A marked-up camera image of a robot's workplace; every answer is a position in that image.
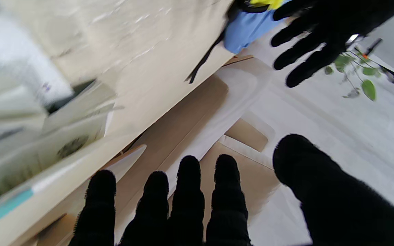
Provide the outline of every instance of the gloved hand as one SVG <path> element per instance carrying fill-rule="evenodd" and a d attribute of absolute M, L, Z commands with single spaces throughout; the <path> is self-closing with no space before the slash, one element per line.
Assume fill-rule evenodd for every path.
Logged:
<path fill-rule="evenodd" d="M 277 47 L 304 31 L 311 34 L 282 53 L 274 63 L 276 70 L 294 63 L 304 54 L 325 43 L 321 51 L 314 52 L 297 66 L 286 79 L 288 87 L 294 87 L 311 77 L 322 67 L 333 62 L 346 50 L 346 41 L 354 34 L 366 36 L 374 28 L 394 16 L 394 0 L 292 0 L 278 8 L 273 19 L 278 21 L 299 10 L 311 7 L 288 27 L 277 33 L 271 41 Z"/>
<path fill-rule="evenodd" d="M 231 156 L 222 154 L 215 168 L 206 245 L 250 246 L 248 212 L 236 162 Z M 177 187 L 168 218 L 168 178 L 161 171 L 150 174 L 136 215 L 122 234 L 119 245 L 201 246 L 205 198 L 200 181 L 199 161 L 193 156 L 184 157 L 177 172 Z M 92 177 L 70 246 L 114 245 L 115 193 L 113 173 L 102 170 Z"/>

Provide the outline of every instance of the white paper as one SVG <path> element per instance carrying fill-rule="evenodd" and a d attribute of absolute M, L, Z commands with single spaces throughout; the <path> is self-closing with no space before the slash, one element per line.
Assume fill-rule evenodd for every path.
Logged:
<path fill-rule="evenodd" d="M 15 20 L 0 12 L 0 70 L 9 71 L 45 106 L 74 92 L 54 64 Z"/>
<path fill-rule="evenodd" d="M 10 143 L 6 144 L 3 140 L 0 143 L 0 195 L 101 139 L 105 133 L 107 115 L 108 113 L 94 115 L 35 141 L 28 142 L 24 137 L 23 142 L 28 143 L 11 152 L 2 151 L 2 147 L 12 146 L 14 138 L 10 138 Z"/>
<path fill-rule="evenodd" d="M 50 132 L 77 120 L 108 112 L 114 108 L 116 94 L 106 84 L 95 81 L 44 122 L 43 131 Z"/>

